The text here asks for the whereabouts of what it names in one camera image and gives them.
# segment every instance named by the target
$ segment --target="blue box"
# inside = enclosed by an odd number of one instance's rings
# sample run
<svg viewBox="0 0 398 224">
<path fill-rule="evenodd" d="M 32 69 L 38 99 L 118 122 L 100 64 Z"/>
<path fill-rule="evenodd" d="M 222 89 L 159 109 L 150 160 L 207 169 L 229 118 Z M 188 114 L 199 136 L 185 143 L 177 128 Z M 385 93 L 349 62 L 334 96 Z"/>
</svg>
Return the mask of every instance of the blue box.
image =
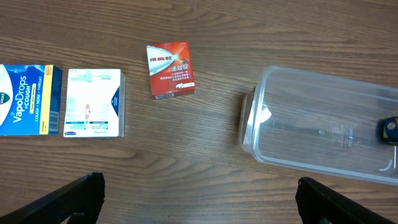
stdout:
<svg viewBox="0 0 398 224">
<path fill-rule="evenodd" d="M 0 136 L 58 134 L 62 70 L 0 65 Z"/>
</svg>

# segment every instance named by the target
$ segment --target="medicine box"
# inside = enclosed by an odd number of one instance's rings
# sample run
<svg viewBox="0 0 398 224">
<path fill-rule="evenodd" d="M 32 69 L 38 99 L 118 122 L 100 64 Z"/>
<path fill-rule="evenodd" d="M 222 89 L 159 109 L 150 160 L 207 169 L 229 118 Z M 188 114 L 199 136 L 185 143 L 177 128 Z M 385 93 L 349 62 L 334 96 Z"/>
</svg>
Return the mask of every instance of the medicine box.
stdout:
<svg viewBox="0 0 398 224">
<path fill-rule="evenodd" d="M 120 69 L 69 69 L 63 136 L 124 136 L 125 86 Z"/>
<path fill-rule="evenodd" d="M 62 71 L 0 65 L 0 135 L 58 134 Z"/>
</svg>

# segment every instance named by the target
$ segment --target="wooden table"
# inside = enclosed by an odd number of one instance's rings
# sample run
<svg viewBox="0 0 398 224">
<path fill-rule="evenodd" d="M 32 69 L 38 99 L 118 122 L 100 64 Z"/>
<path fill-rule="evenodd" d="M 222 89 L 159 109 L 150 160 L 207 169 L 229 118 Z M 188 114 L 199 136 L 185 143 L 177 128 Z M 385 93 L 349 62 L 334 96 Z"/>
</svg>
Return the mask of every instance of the wooden table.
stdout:
<svg viewBox="0 0 398 224">
<path fill-rule="evenodd" d="M 268 65 L 398 87 L 396 0 L 3 0 L 0 62 L 121 68 L 126 135 L 0 139 L 0 215 L 103 172 L 98 223 L 300 223 L 310 176 L 398 222 L 398 188 L 267 166 L 238 142 L 243 96 Z M 146 44 L 188 40 L 197 90 L 150 97 Z"/>
</svg>

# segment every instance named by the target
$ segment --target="blue logo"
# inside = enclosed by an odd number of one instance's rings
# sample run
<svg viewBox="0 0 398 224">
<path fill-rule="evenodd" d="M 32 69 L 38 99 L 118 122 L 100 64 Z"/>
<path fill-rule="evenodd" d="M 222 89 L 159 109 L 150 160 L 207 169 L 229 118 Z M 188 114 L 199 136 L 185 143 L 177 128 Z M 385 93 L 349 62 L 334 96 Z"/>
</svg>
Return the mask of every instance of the blue logo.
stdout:
<svg viewBox="0 0 398 224">
<path fill-rule="evenodd" d="M 0 105 L 7 103 L 9 100 L 10 100 L 10 96 L 7 95 L 7 93 L 0 92 Z"/>
</svg>

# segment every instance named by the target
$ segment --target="white label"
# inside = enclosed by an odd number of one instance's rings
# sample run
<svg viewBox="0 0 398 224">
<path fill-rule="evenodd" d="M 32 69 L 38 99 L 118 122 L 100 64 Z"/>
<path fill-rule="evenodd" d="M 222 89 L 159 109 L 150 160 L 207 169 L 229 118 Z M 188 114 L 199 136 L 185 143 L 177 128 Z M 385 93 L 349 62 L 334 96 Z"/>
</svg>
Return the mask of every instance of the white label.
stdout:
<svg viewBox="0 0 398 224">
<path fill-rule="evenodd" d="M 161 100 L 161 99 L 169 98 L 169 97 L 174 97 L 174 93 L 168 93 L 168 94 L 155 96 L 156 100 Z"/>
</svg>

